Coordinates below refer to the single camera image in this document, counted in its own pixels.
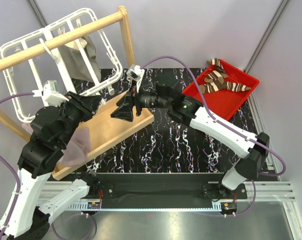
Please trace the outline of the white plastic sock hanger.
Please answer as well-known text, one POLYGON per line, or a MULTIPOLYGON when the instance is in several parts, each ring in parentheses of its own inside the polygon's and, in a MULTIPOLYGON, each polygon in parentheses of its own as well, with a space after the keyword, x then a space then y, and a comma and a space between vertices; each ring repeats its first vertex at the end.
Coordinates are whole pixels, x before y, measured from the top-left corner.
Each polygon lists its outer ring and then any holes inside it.
POLYGON ((59 52, 59 47, 75 41, 94 82, 94 86, 82 92, 82 95, 97 95, 103 89, 108 89, 109 94, 113 95, 114 89, 112 85, 121 79, 123 66, 103 29, 116 22, 121 22, 123 17, 123 13, 117 11, 103 18, 97 18, 96 14, 90 8, 81 8, 46 27, 2 45, 0 48, 0 72, 3 72, 5 76, 9 93, 11 95, 16 94, 16 87, 10 68, 25 61, 30 65, 38 87, 37 90, 43 89, 44 85, 33 62, 33 58, 43 53, 48 53, 54 60, 66 90, 75 92, 72 78, 59 52), (81 38, 93 32, 98 32, 100 35, 107 50, 106 54, 116 69, 115 74, 103 82, 98 82, 84 51, 84 46, 81 44, 81 38))

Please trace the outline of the lilac sock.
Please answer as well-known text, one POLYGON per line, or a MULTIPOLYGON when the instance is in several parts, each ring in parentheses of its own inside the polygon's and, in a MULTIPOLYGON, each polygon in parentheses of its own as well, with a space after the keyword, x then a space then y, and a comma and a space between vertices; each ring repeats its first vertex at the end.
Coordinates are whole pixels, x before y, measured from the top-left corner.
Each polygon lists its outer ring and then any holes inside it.
POLYGON ((88 160, 88 153, 91 152, 90 132, 87 127, 77 129, 68 142, 66 149, 61 150, 63 156, 56 162, 72 167, 85 164, 88 160))

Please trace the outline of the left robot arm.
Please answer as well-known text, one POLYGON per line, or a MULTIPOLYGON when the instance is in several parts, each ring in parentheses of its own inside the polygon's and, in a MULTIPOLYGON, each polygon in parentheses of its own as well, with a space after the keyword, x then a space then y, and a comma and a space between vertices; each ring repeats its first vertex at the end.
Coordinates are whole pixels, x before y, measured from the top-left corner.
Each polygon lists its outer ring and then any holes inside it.
POLYGON ((41 240, 54 220, 74 202, 103 196, 98 178, 83 172, 61 193, 38 205, 42 189, 74 132, 80 123, 93 118, 101 100, 100 95, 82 96, 69 91, 61 103, 37 111, 30 123, 33 132, 22 148, 17 170, 0 155, 0 161, 16 182, 0 219, 0 239, 6 236, 9 240, 41 240))

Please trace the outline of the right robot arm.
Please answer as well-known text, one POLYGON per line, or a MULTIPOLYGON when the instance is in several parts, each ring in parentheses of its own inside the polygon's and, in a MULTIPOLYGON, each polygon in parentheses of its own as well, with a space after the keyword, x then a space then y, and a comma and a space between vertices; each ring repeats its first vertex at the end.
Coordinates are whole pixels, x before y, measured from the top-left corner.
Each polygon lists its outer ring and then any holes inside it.
POLYGON ((206 133, 233 150, 239 160, 212 189, 218 199, 230 198, 240 184, 256 180, 266 161, 270 141, 267 134, 242 130, 206 109, 200 101, 168 85, 157 84, 150 91, 132 85, 116 105, 110 116, 127 122, 132 122, 134 115, 139 116, 144 108, 167 109, 173 121, 206 133))

